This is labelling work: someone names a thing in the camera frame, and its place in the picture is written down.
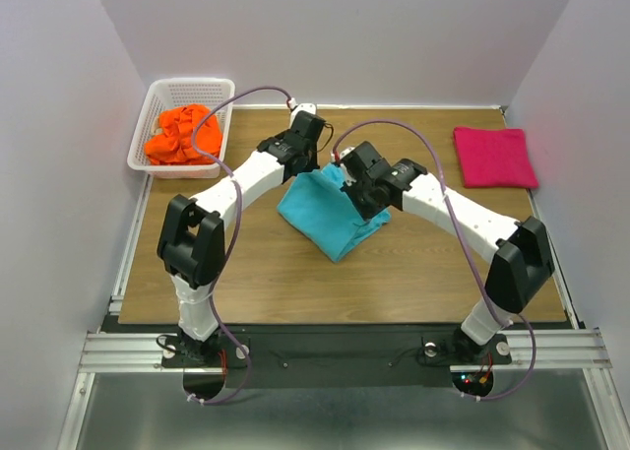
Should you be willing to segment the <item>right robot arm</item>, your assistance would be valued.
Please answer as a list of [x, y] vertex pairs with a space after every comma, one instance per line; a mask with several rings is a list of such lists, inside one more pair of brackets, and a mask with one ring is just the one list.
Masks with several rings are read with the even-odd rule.
[[409, 159], [389, 164], [368, 142], [334, 157], [345, 177], [342, 190], [364, 220], [389, 207], [418, 216], [453, 234], [465, 254], [489, 265], [474, 277], [481, 298], [453, 338], [453, 350], [475, 361], [488, 343], [522, 313], [555, 271], [545, 225], [519, 222], [490, 211], [445, 187], [426, 167]]

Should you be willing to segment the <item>cyan blue t-shirt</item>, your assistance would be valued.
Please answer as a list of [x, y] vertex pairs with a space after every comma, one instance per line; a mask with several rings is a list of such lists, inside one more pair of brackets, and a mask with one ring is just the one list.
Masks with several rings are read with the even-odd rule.
[[277, 205], [283, 219], [334, 263], [340, 262], [391, 220], [388, 211], [364, 220], [341, 191], [344, 180], [342, 170], [331, 163], [319, 170], [301, 173]]

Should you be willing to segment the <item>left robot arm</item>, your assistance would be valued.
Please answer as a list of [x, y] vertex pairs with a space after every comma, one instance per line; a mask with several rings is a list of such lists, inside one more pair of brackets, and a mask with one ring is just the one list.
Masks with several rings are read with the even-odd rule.
[[225, 245], [227, 228], [240, 229], [244, 209], [263, 194], [319, 167], [317, 144], [325, 124], [315, 104], [300, 104], [288, 128], [262, 141], [226, 178], [190, 198], [169, 201], [157, 256], [175, 287], [178, 351], [196, 364], [210, 364], [219, 353], [210, 297], [233, 248]]

